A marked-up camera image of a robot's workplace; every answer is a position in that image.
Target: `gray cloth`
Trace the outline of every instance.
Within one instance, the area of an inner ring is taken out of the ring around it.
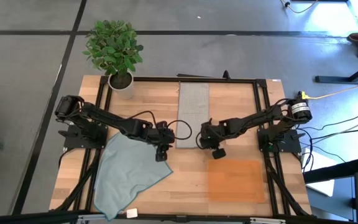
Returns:
[[[209,120],[209,85],[207,83],[180,83],[178,119],[186,121],[193,134],[186,140],[176,140],[176,148],[193,148],[201,124]],[[189,136],[190,130],[182,122],[178,123],[179,138]]]
[[[95,183],[94,205],[110,221],[139,192],[171,173],[166,162],[155,161],[153,145],[131,140],[118,133],[104,149]]]

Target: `black stand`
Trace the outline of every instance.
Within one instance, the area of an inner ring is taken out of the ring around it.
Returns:
[[[358,159],[335,166],[324,167],[305,172],[303,174],[303,178],[305,183],[309,184],[341,177],[349,177],[354,175],[356,172],[358,172]]]
[[[316,76],[315,81],[318,83],[358,84],[358,71],[350,77]]]

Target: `white flower pot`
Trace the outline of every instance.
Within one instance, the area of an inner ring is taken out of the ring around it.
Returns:
[[[123,89],[118,90],[111,86],[110,79],[113,75],[110,75],[109,80],[108,80],[108,84],[109,84],[110,88],[112,88],[122,99],[125,99],[125,100],[132,98],[135,94],[134,76],[130,71],[127,71],[127,73],[131,75],[132,81],[131,81],[131,84],[129,84],[129,86],[127,86]]]

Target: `black clamp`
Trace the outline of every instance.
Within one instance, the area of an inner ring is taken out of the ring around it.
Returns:
[[[229,75],[229,72],[228,72],[227,70],[225,70],[225,71],[223,72],[222,78],[225,78],[226,81],[229,81],[229,80],[231,79],[231,78],[230,78],[230,75]]]

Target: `concrete floor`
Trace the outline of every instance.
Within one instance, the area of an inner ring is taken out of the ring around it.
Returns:
[[[71,30],[80,2],[0,0],[0,29]],[[308,4],[293,2],[292,6],[303,9]],[[294,14],[284,11],[279,0],[93,0],[86,5],[80,30],[90,29],[97,19],[124,19],[138,30],[321,31],[346,35],[358,32],[357,18],[343,2],[319,2],[303,14]],[[67,41],[68,36],[0,36],[0,142],[4,144],[0,150],[0,215],[10,212]],[[281,79],[286,97],[300,90],[319,96],[351,87],[317,84],[313,77],[349,76],[358,70],[358,46],[344,38],[140,35],[138,43],[144,45],[144,63],[135,75],[220,77],[228,70],[235,78]],[[84,36],[77,36],[58,99],[76,95],[83,75],[101,75],[85,61],[81,54],[84,46]],[[322,127],[352,118],[358,115],[358,89],[311,101],[310,106],[314,118],[308,126]],[[350,125],[311,134],[322,136]],[[57,131],[64,128],[51,119],[24,213],[48,210],[63,145]],[[358,133],[338,136],[318,146],[346,161],[357,159]]]

